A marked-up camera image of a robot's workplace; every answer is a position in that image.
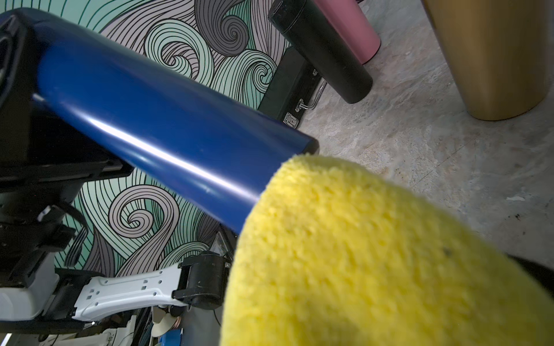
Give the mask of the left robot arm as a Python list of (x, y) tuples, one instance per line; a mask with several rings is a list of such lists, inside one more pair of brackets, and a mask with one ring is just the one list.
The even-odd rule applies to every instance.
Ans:
[(1, 331), (69, 334), (152, 306), (219, 308), (230, 264), (213, 252), (120, 278), (75, 268), (90, 231), (73, 206), (80, 188), (133, 167), (33, 100), (40, 44), (30, 16), (1, 16)]

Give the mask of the gold thermos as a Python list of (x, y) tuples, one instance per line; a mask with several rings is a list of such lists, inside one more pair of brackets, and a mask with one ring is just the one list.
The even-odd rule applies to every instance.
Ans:
[(473, 118), (514, 118), (545, 98), (547, 1), (427, 0), (422, 5)]

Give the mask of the yellow grey cleaning cloth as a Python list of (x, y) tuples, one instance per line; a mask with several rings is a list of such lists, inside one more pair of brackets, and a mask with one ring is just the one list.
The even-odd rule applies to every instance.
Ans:
[(222, 345), (552, 345), (553, 297), (464, 223), (362, 166), (297, 156), (239, 236)]

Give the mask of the pink thermos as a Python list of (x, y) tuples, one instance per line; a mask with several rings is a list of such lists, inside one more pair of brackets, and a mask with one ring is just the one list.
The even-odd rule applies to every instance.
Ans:
[(362, 65), (375, 57), (381, 40), (357, 1), (315, 0), (315, 3)]

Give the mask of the black thermos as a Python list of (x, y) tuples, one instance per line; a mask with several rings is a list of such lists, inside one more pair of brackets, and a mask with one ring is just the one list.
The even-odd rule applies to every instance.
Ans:
[(373, 79), (314, 1), (275, 0), (268, 20), (349, 104), (363, 100)]

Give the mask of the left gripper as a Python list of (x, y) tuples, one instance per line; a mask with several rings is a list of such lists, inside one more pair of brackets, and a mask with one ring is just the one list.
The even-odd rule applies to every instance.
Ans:
[(47, 256), (75, 266), (89, 226), (73, 201), (83, 184), (132, 167), (65, 123), (37, 93), (42, 53), (31, 19), (1, 16), (1, 284), (30, 285)]

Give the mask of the blue thermos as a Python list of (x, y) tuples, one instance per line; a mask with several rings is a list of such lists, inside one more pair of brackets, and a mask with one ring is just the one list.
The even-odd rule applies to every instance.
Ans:
[(240, 233), (278, 168), (318, 141), (54, 14), (35, 35), (30, 99)]

